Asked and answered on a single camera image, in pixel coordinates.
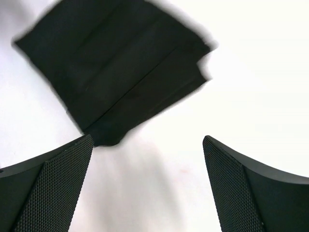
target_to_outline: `black garment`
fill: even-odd
[[[15,42],[95,146],[115,145],[202,85],[210,47],[142,0],[63,0]]]

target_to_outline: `white background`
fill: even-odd
[[[200,62],[213,79],[93,151],[70,232],[219,232],[202,150],[205,135],[309,177],[309,1],[153,1],[218,48]],[[11,40],[55,0],[0,0],[0,167],[81,134]]]

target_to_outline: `folded black cloth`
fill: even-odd
[[[211,49],[143,0],[63,0],[15,41],[95,146],[125,134],[203,83]]]

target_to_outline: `white table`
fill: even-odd
[[[81,135],[11,47],[54,1],[0,1],[0,167]],[[156,2],[218,42],[200,64],[213,80],[120,145],[94,149],[70,232],[219,232],[202,150],[207,134],[309,177],[309,2]]]

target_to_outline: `black fabric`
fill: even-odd
[[[142,0],[63,0],[15,42],[82,131],[115,145],[207,80],[210,47]]]

